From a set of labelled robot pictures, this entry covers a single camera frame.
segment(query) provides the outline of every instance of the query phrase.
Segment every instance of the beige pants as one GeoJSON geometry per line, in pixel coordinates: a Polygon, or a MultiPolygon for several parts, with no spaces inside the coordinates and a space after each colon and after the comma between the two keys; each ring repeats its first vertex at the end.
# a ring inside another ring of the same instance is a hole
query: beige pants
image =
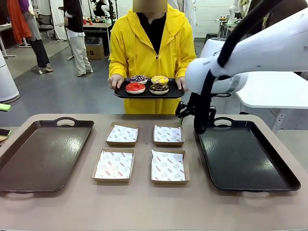
{"type": "Polygon", "coordinates": [[[75,57],[78,74],[85,74],[92,69],[91,64],[87,58],[87,50],[85,45],[85,38],[77,36],[70,39],[75,57]]]}

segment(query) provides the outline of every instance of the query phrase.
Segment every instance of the hood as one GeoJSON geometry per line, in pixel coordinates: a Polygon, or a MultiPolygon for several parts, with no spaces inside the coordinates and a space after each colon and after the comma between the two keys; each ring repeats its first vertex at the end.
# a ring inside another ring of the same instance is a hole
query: hood
{"type": "MultiPolygon", "coordinates": [[[[136,13],[133,12],[132,9],[129,10],[127,14],[128,24],[135,35],[140,39],[144,40],[147,38],[147,35],[142,28],[139,18],[136,13]]],[[[167,7],[167,17],[165,27],[171,37],[174,37],[182,28],[185,22],[184,13],[173,9],[169,4],[167,7]]]]}

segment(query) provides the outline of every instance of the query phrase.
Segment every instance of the tray handle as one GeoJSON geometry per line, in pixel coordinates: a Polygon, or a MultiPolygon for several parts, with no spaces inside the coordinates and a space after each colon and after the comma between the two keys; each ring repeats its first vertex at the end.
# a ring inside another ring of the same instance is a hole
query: tray handle
{"type": "Polygon", "coordinates": [[[52,120],[50,121],[55,127],[76,127],[80,124],[81,121],[79,120],[76,120],[72,117],[60,117],[60,118],[57,118],[55,120],[52,120]],[[61,121],[61,120],[71,120],[74,122],[74,125],[69,125],[69,124],[62,124],[62,125],[58,125],[58,122],[61,121]]]}
{"type": "Polygon", "coordinates": [[[215,118],[213,122],[210,123],[211,127],[215,127],[215,128],[232,128],[232,127],[237,127],[238,124],[241,124],[241,121],[236,121],[228,117],[218,117],[218,118],[215,118]],[[219,120],[227,120],[231,122],[231,125],[228,125],[228,124],[215,125],[215,122],[219,120]]]}

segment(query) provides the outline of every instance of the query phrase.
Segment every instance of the yellow hoodie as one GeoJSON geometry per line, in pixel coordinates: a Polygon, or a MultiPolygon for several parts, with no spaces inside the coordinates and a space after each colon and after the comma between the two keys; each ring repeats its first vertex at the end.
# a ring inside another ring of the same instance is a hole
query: yellow hoodie
{"type": "MultiPolygon", "coordinates": [[[[196,58],[192,35],[184,13],[168,5],[160,50],[156,55],[137,14],[130,10],[112,29],[109,76],[184,77],[188,64],[196,58]]],[[[127,114],[174,114],[179,101],[125,99],[124,107],[127,114]]]]}

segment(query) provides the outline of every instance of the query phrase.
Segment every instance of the black tray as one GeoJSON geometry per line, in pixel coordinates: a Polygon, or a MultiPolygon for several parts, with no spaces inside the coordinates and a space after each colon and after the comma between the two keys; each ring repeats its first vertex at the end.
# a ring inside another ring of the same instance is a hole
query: black tray
{"type": "Polygon", "coordinates": [[[125,87],[129,84],[129,79],[125,79],[120,89],[116,88],[114,94],[123,99],[177,99],[185,94],[185,90],[179,90],[174,78],[170,78],[168,82],[169,92],[164,95],[153,95],[150,93],[150,86],[152,85],[151,79],[145,84],[144,93],[133,95],[126,92],[125,87]]]}
{"type": "Polygon", "coordinates": [[[222,190],[296,191],[300,182],[255,123],[216,118],[199,135],[213,184],[222,190]],[[218,125],[228,120],[231,125],[218,125]]]}
{"type": "Polygon", "coordinates": [[[0,158],[0,192],[54,192],[63,188],[93,121],[62,117],[35,121],[0,158]],[[58,125],[72,120],[74,125],[58,125]]]}

